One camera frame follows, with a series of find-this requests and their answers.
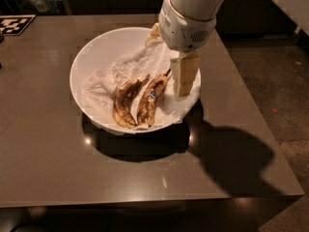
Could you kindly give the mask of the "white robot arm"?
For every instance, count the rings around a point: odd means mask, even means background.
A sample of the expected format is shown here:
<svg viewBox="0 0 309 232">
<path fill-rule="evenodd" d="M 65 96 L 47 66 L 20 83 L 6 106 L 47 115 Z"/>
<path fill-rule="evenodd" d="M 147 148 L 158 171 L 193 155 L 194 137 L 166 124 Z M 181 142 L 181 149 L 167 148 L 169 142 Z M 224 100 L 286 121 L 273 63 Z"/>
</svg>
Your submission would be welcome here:
<svg viewBox="0 0 309 232">
<path fill-rule="evenodd" d="M 156 39 L 179 52 L 177 65 L 178 97 L 190 94 L 198 68 L 200 54 L 216 25 L 216 15 L 225 0 L 163 0 L 158 22 L 151 29 L 145 44 Z M 309 31 L 309 0 L 271 0 L 303 32 Z"/>
</svg>

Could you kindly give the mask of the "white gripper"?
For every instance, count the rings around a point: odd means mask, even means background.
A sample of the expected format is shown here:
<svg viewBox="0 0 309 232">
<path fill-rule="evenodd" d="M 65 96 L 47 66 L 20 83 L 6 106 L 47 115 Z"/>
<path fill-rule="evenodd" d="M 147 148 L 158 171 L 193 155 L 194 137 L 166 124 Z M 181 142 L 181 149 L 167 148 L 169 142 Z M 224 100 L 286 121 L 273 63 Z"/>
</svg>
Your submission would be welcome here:
<svg viewBox="0 0 309 232">
<path fill-rule="evenodd" d="M 199 21 L 185 17 L 176 11 L 171 0 L 163 0 L 158 22 L 151 28 L 145 47 L 154 47 L 164 40 L 170 49 L 180 52 L 178 58 L 170 60 L 178 98 L 190 94 L 199 70 L 200 54 L 191 50 L 206 44 L 215 24 L 216 18 Z"/>
</svg>

